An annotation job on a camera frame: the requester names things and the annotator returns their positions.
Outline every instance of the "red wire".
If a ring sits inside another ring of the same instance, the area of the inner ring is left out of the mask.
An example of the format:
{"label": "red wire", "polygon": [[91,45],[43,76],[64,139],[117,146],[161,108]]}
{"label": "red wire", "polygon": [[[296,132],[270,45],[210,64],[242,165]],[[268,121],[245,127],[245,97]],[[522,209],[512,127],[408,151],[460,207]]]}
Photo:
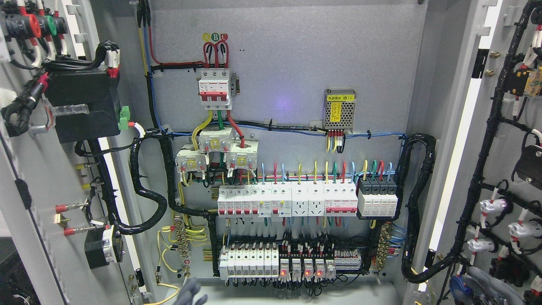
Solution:
{"label": "red wire", "polygon": [[343,161],[343,183],[346,175],[346,162]]}
{"label": "red wire", "polygon": [[235,131],[237,131],[237,133],[239,134],[239,139],[241,139],[241,148],[244,148],[244,135],[243,133],[241,132],[241,129],[239,129],[239,126],[237,126],[237,124],[235,124],[234,122],[234,119],[231,117],[231,110],[226,110],[226,114],[228,115],[228,122],[230,122],[230,125],[231,127],[233,127],[235,129]]}
{"label": "red wire", "polygon": [[228,63],[230,61],[230,48],[228,47],[228,43],[226,42],[226,40],[220,40],[216,43],[216,45],[220,45],[221,43],[224,44],[224,46],[226,47],[226,59],[224,60],[224,68],[228,68]]}
{"label": "red wire", "polygon": [[384,175],[384,161],[380,160],[380,162],[378,163],[378,166],[376,168],[376,172],[378,172],[378,170],[380,170],[380,178],[379,178],[379,180],[382,181],[382,175]]}
{"label": "red wire", "polygon": [[152,60],[154,60],[155,63],[159,64],[159,65],[164,65],[164,66],[176,66],[176,65],[193,65],[193,64],[199,64],[199,63],[203,63],[203,61],[199,60],[199,61],[195,61],[195,62],[160,62],[156,59],[156,57],[154,57],[154,48],[153,48],[153,45],[152,45],[152,30],[151,30],[151,27],[147,27],[149,29],[149,47],[151,49],[151,57],[152,57]]}

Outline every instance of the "black wire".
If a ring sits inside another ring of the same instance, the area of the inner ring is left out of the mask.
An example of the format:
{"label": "black wire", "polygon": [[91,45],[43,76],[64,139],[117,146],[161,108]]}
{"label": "black wire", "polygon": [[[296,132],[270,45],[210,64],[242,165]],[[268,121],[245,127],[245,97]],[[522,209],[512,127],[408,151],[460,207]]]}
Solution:
{"label": "black wire", "polygon": [[455,263],[453,265],[450,265],[450,267],[448,267],[448,271],[446,272],[446,277],[444,278],[444,283],[442,283],[441,294],[438,297],[436,305],[440,305],[440,303],[442,302],[442,298],[444,297],[444,292],[446,291],[446,284],[448,284],[448,280],[450,279],[451,270],[454,269],[454,268],[455,268]]}
{"label": "black wire", "polygon": [[523,110],[525,109],[525,104],[527,104],[527,96],[523,98],[523,103],[521,103],[521,108],[519,110],[519,113],[517,116],[514,116],[514,121],[519,121],[519,119],[521,118],[521,115],[523,114]]}

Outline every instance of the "blue wire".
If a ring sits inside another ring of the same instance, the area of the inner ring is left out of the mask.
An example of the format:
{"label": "blue wire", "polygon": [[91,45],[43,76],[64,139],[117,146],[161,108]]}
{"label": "blue wire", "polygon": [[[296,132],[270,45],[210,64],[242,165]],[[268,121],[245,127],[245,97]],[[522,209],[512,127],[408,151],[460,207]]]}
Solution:
{"label": "blue wire", "polygon": [[262,184],[266,184],[266,170],[264,169],[263,167],[263,162],[262,162]]}
{"label": "blue wire", "polygon": [[352,177],[350,178],[350,183],[354,183],[354,177],[356,176],[356,165],[352,161]]}
{"label": "blue wire", "polygon": [[401,229],[401,230],[403,230],[403,231],[406,232],[406,230],[405,230],[404,228],[401,228],[400,226],[398,226],[398,225],[396,225],[396,224],[394,224],[394,223],[391,223],[391,224],[392,224],[394,227],[396,227],[396,228],[398,228],[398,229]]}
{"label": "blue wire", "polygon": [[390,169],[388,170],[388,181],[391,181],[391,170],[393,169],[393,163],[390,162]]}

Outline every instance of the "gray metal panel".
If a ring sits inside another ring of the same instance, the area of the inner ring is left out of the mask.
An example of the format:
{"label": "gray metal panel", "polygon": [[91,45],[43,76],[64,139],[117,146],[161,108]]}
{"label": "gray metal panel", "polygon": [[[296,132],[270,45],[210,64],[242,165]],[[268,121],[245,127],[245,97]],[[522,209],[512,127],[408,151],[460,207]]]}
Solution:
{"label": "gray metal panel", "polygon": [[[496,51],[500,52],[501,54],[506,54],[515,27],[503,26],[505,14],[507,13],[508,7],[519,7],[518,10],[520,10],[524,4],[525,1],[523,0],[503,1],[501,13],[499,14],[499,19],[495,28],[495,34],[490,51]],[[522,40],[522,43],[518,49],[518,53],[525,52],[525,48],[532,39],[532,33],[534,33],[534,26],[532,24],[529,24],[529,28],[525,31],[524,39]],[[488,59],[486,68],[493,69],[498,73],[502,68],[503,60],[504,56],[501,56],[498,59]],[[456,224],[454,222],[457,221],[463,210],[464,202],[467,198],[467,189],[474,171],[474,167],[478,160],[478,153],[480,151],[486,128],[486,119],[489,115],[489,109],[491,108],[490,97],[493,96],[496,82],[496,78],[482,79],[480,92],[478,94],[478,100],[476,102],[473,113],[473,120],[470,124],[469,134],[467,136],[465,151],[461,159],[461,165],[457,173],[457,180],[455,182],[455,187],[451,197],[450,209],[448,211],[446,223],[444,224],[445,228],[453,228],[454,231],[456,228]],[[511,118],[511,99],[513,99],[513,96],[511,94],[505,94],[505,99],[507,99],[508,101],[504,103],[502,113],[507,118]],[[520,122],[527,124],[529,127],[537,128],[540,130],[542,128],[542,124],[540,123],[542,109],[539,107],[538,104],[540,102],[539,99],[539,97],[536,97],[534,99],[530,99],[530,101],[527,102],[525,112]],[[512,173],[513,167],[520,156],[522,138],[523,133],[516,128],[507,126],[506,124],[501,124],[499,126],[499,131],[497,133],[497,137],[494,140],[493,147],[489,154],[486,168],[483,174],[483,176],[485,177],[485,183],[496,184],[501,179],[508,179],[510,181],[510,175]],[[528,185],[523,180],[517,178],[517,176],[516,181],[511,183],[509,190],[511,190],[514,194],[517,194],[520,197],[526,199],[527,201],[540,198],[540,190]],[[489,191],[482,191],[481,199],[486,199],[489,197],[491,197],[491,193]],[[509,240],[507,225],[509,223],[517,221],[520,210],[521,209],[518,206],[515,206],[514,212],[511,215],[506,216],[504,221],[493,230],[500,238],[504,240]],[[527,215],[527,219],[531,218],[534,218],[534,216],[533,214],[529,213]],[[478,222],[479,219],[480,212],[477,207],[473,214],[473,220]],[[488,217],[488,221],[493,222],[493,220],[494,215]],[[467,235],[467,239],[471,239],[472,237],[472,234]],[[446,253],[450,249],[452,243],[453,239],[442,239],[441,244],[439,245],[439,253]],[[523,243],[525,247],[532,247],[537,245],[539,241],[526,238],[525,240],[523,240]],[[464,247],[464,249],[466,249],[465,254],[467,256],[470,256],[470,252],[468,251],[466,246]],[[475,266],[479,267],[484,271],[488,271],[491,258],[496,257],[497,253],[479,253],[476,256]],[[529,256],[529,259],[535,262],[535,264],[539,268],[542,268],[541,253],[531,255]],[[531,278],[525,283],[523,288],[516,288],[515,286],[512,287],[516,289],[516,291],[520,295],[523,295],[523,292],[528,289],[533,277],[534,275],[531,274]]]}
{"label": "gray metal panel", "polygon": [[[352,88],[358,93],[354,131],[406,129],[425,5],[419,6],[415,1],[223,3],[151,3],[153,43],[159,60],[200,60],[201,35],[213,31],[227,33],[230,66],[241,80],[241,95],[233,101],[234,118],[273,118],[278,124],[308,125],[310,120],[322,118],[325,89]],[[227,7],[208,9],[207,5]],[[136,119],[148,127],[151,124],[139,41],[134,15],[129,12],[132,10],[126,3],[115,4],[117,43],[122,48],[122,61],[130,63],[123,64],[122,77],[130,79]],[[193,71],[155,75],[162,124],[176,131],[189,131],[203,121],[206,113],[199,105],[196,77]],[[297,171],[301,162],[304,173],[312,172],[314,160],[318,161],[320,173],[325,161],[337,161],[339,168],[346,161],[349,170],[350,161],[355,161],[356,168],[361,170],[365,158],[395,163],[400,151],[396,137],[350,139],[343,155],[326,155],[323,137],[249,129],[243,132],[254,133],[260,141],[259,160],[266,164],[268,175],[275,162],[279,172],[282,162],[287,171]],[[175,150],[186,142],[186,138],[176,139]],[[157,145],[144,145],[140,164],[150,177],[149,188],[165,194],[159,155]],[[191,207],[215,204],[201,186],[188,188],[186,198]],[[148,215],[154,209],[154,204],[137,200],[142,214]],[[300,226],[300,220],[296,221],[296,226]],[[168,224],[169,220],[164,219],[159,225]],[[273,232],[280,235],[282,230],[279,224]],[[344,232],[346,235],[367,231],[366,221],[356,223],[352,219]],[[149,245],[156,242],[155,233],[144,236]],[[154,250],[151,256],[157,257]],[[200,262],[196,259],[192,264],[197,267]],[[196,271],[192,274],[208,277],[209,263],[204,265],[205,268],[193,267]]]}

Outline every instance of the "gray glove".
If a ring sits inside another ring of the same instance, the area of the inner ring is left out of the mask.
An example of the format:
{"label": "gray glove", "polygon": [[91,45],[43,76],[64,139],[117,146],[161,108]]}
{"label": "gray glove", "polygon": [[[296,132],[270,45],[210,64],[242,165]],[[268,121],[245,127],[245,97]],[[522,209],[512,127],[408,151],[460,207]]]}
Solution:
{"label": "gray glove", "polygon": [[[174,305],[192,305],[194,296],[201,289],[201,285],[193,278],[189,279],[183,286],[183,289],[179,291],[179,297],[175,301]],[[194,305],[203,305],[207,302],[207,295],[202,296],[196,301]]]}

